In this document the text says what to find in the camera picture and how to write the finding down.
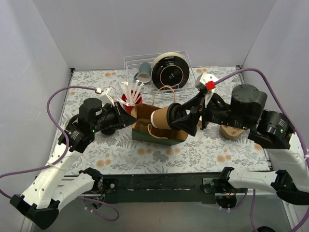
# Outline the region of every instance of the dish rack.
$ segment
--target dish rack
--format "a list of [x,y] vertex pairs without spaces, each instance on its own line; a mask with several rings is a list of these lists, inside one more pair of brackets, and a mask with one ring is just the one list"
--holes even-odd
[[[194,86],[196,77],[194,75],[188,53],[186,51],[177,51],[177,53],[183,56],[190,70],[188,82],[184,85],[184,87],[174,89],[176,95],[175,101],[179,103],[185,103],[187,100],[191,99],[198,92],[198,90]],[[152,65],[154,59],[161,54],[163,53],[124,57],[126,79],[131,87],[134,87],[135,85],[134,75],[139,71],[140,65],[144,62],[148,62],[149,64]],[[157,91],[158,89],[155,87],[152,80],[148,83],[145,83],[142,95],[143,103],[152,104],[153,99],[155,97],[155,93]],[[167,88],[167,90],[162,90],[157,94],[154,105],[164,107],[166,105],[171,104],[173,102],[173,99],[174,95],[172,91]]]

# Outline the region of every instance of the bag handle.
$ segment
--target bag handle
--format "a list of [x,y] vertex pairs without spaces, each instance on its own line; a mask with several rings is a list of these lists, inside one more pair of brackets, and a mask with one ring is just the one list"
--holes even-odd
[[158,136],[155,136],[155,135],[151,134],[151,129],[152,129],[152,125],[151,125],[151,124],[148,124],[148,125],[147,125],[147,129],[148,129],[148,133],[149,133],[152,137],[154,137],[154,138],[156,138],[156,139],[169,139],[168,137],[158,137]]
[[173,91],[173,94],[174,94],[174,102],[175,102],[175,100],[176,100],[176,93],[175,93],[175,91],[172,89],[172,87],[171,87],[171,86],[162,86],[162,87],[155,93],[155,95],[154,95],[153,105],[154,105],[154,103],[155,103],[155,98],[157,97],[159,91],[160,91],[161,89],[163,89],[163,88],[170,88],[170,90]]

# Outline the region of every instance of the red container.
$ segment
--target red container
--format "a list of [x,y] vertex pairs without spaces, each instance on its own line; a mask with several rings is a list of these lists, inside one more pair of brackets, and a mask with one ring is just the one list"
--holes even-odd
[[[127,102],[127,101],[126,101],[126,96],[125,96],[125,94],[122,95],[121,100],[123,100],[124,102]],[[142,104],[142,99],[141,99],[141,97],[140,97],[140,99],[139,99],[135,104],[136,104],[136,105]],[[126,106],[126,105],[123,105],[123,107],[124,107],[124,110],[125,110],[128,114],[131,114],[131,111],[132,111],[132,109],[133,109],[133,106]]]

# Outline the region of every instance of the red clip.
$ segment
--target red clip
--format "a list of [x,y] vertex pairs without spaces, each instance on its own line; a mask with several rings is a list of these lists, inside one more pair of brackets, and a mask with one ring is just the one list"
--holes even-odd
[[209,90],[212,90],[212,89],[214,89],[214,88],[216,88],[216,85],[214,84],[213,81],[209,81],[209,82],[206,83],[206,89],[207,89],[208,91],[209,91]]

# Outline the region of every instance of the gray floor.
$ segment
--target gray floor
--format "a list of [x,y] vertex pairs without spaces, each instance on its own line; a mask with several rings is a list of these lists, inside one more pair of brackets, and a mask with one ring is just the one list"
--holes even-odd
[[[74,200],[61,212],[45,232],[251,232],[250,206],[252,197],[228,213],[200,206],[199,203],[121,203],[120,218],[107,222],[84,210],[81,200]],[[114,212],[100,208],[107,216]],[[258,195],[254,218],[257,226],[269,226],[276,232],[291,229],[282,201],[275,195]],[[40,232],[33,226],[32,232]]]

